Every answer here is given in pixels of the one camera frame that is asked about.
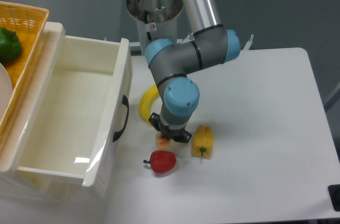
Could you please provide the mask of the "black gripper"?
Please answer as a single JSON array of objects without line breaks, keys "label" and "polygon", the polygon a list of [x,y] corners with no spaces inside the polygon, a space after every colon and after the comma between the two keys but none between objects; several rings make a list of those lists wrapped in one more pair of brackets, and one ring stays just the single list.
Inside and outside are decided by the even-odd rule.
[{"label": "black gripper", "polygon": [[192,137],[192,134],[186,131],[184,127],[170,128],[169,126],[160,126],[160,115],[157,113],[152,113],[148,122],[156,131],[160,131],[163,137],[173,139],[175,142],[188,143]]}]

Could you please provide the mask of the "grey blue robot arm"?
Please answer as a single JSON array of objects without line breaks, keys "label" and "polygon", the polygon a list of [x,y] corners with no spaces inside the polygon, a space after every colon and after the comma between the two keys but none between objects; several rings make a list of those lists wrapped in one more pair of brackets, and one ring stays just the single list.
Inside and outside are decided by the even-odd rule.
[{"label": "grey blue robot arm", "polygon": [[224,28],[214,0],[126,0],[126,7],[162,99],[149,122],[164,138],[187,143],[200,97],[188,75],[236,59],[239,38]]}]

